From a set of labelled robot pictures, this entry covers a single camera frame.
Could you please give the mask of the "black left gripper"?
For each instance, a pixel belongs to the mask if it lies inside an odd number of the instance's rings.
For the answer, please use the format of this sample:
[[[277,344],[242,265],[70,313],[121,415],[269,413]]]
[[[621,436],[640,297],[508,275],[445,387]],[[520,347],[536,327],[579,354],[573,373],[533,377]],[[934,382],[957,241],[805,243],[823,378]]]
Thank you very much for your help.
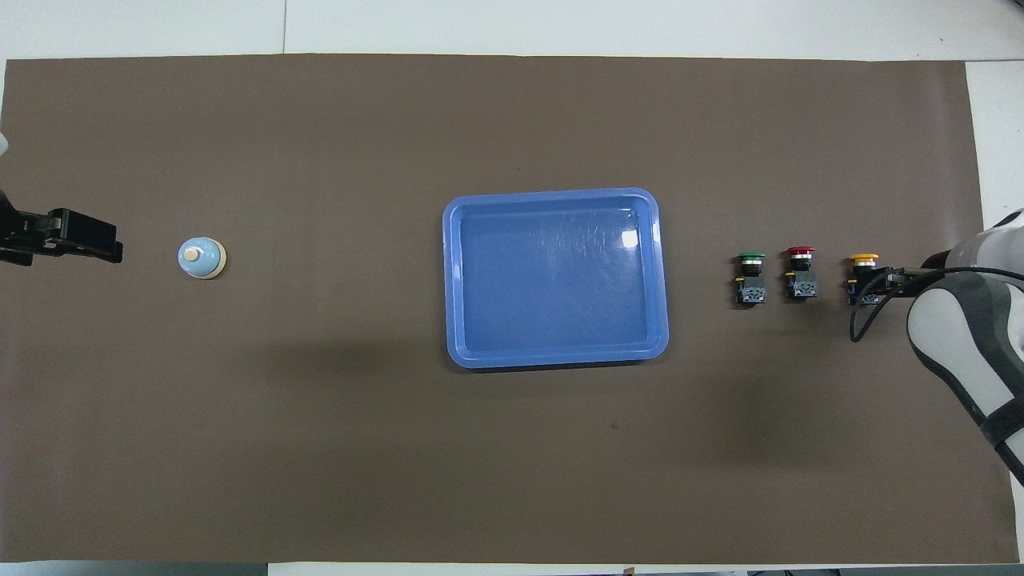
[[[69,240],[71,222],[72,242]],[[36,255],[51,256],[51,250],[76,251],[78,248],[92,258],[121,263],[123,244],[118,240],[117,233],[118,228],[105,220],[67,208],[52,209],[48,213],[20,211],[1,190],[2,262],[32,266]]]

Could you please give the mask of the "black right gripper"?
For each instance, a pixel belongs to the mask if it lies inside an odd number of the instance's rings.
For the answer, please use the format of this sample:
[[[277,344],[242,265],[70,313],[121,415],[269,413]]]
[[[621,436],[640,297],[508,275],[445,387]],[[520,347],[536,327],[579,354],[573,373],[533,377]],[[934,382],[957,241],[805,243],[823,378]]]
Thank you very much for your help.
[[[932,269],[893,268],[877,272],[868,281],[868,306],[880,305],[888,298],[916,298],[933,283]]]

